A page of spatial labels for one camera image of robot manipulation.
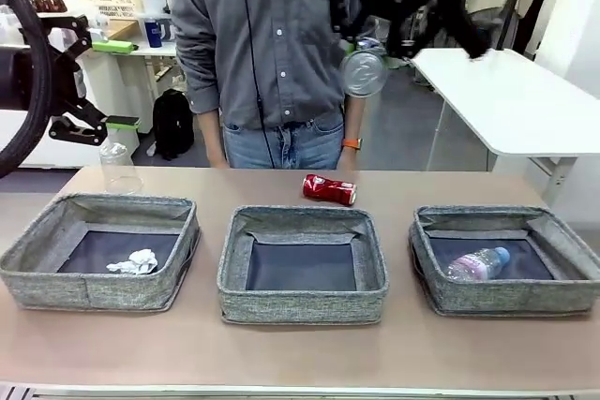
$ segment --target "white pillar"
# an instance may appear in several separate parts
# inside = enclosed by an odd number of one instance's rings
[[[557,0],[535,62],[600,101],[599,31],[600,0]],[[529,167],[526,177],[535,184],[539,173]],[[600,157],[579,160],[553,209],[580,227],[600,225]]]

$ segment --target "blue can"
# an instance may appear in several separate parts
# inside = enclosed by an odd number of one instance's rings
[[[145,21],[146,35],[148,36],[148,44],[153,49],[162,47],[162,31],[160,30],[160,24],[158,21]]]

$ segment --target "black pants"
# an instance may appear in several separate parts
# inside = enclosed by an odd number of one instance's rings
[[[529,41],[532,40],[533,30],[537,24],[537,18],[540,16],[544,1],[545,0],[533,0],[532,6],[529,8],[529,11],[527,11],[525,17],[518,22],[513,50],[521,55],[525,53]]]

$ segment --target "black backpack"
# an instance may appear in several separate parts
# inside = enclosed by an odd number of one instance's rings
[[[167,161],[184,154],[194,144],[194,115],[183,93],[169,89],[157,99],[154,134],[157,155]]]

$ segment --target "watch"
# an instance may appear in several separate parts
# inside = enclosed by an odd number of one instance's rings
[[[360,150],[363,147],[363,140],[344,140],[344,147]]]

